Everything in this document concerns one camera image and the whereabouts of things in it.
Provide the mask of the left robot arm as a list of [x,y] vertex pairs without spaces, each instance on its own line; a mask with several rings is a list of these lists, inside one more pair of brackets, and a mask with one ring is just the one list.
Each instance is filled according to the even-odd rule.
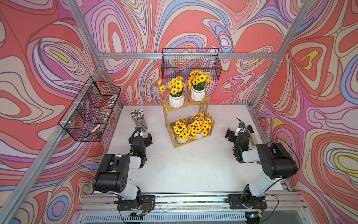
[[147,161],[146,147],[152,145],[150,133],[137,127],[129,138],[130,152],[106,154],[97,169],[92,188],[96,192],[114,194],[118,211],[151,212],[155,196],[144,196],[139,186],[130,183],[129,170],[142,169]]

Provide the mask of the wooden two-tier shelf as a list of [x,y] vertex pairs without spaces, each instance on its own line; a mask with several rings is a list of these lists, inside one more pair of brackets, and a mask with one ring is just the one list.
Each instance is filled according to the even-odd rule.
[[[180,108],[171,107],[169,98],[162,101],[165,127],[174,148],[210,136],[215,125],[214,119],[208,112],[210,102],[208,95],[202,101],[194,101],[188,94],[184,94],[181,99],[183,100],[183,106]],[[190,106],[198,106],[199,112],[187,118],[179,118],[173,122],[169,121],[170,112],[177,112]]]

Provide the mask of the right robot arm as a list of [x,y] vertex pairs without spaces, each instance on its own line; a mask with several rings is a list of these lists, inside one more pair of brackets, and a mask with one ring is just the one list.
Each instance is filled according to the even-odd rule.
[[229,195],[227,201],[231,209],[267,208],[266,193],[277,182],[294,176],[299,168],[292,156],[281,143],[256,144],[249,149],[250,134],[244,131],[227,129],[225,138],[233,143],[233,155],[240,163],[260,163],[262,172],[246,185],[242,195]]

